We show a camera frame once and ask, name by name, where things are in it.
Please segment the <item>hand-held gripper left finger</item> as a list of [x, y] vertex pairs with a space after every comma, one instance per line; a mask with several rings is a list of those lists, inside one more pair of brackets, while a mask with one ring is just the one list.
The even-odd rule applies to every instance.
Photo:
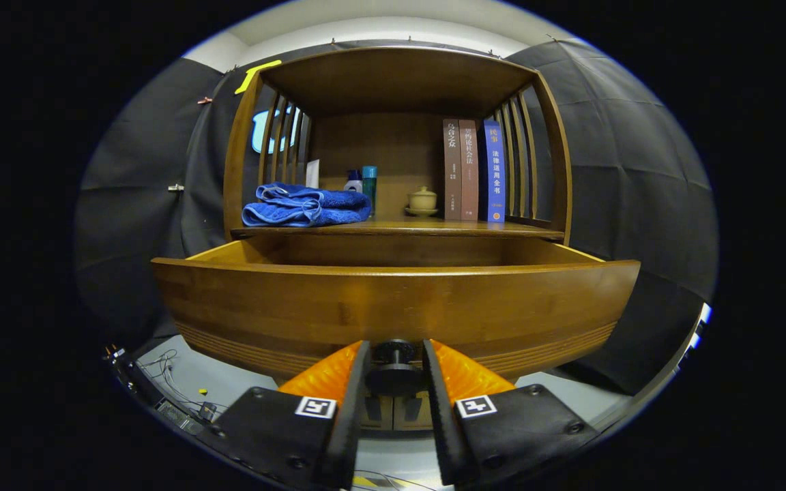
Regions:
[[224, 461], [284, 490], [351, 488], [369, 369], [369, 342], [351, 345], [340, 398], [252, 387], [213, 424]]

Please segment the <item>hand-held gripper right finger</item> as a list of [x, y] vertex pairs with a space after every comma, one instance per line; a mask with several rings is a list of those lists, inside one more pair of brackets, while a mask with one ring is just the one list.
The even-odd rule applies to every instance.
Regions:
[[518, 487], [586, 450], [599, 432], [549, 388], [516, 388], [435, 340], [423, 342], [437, 461], [455, 488]]

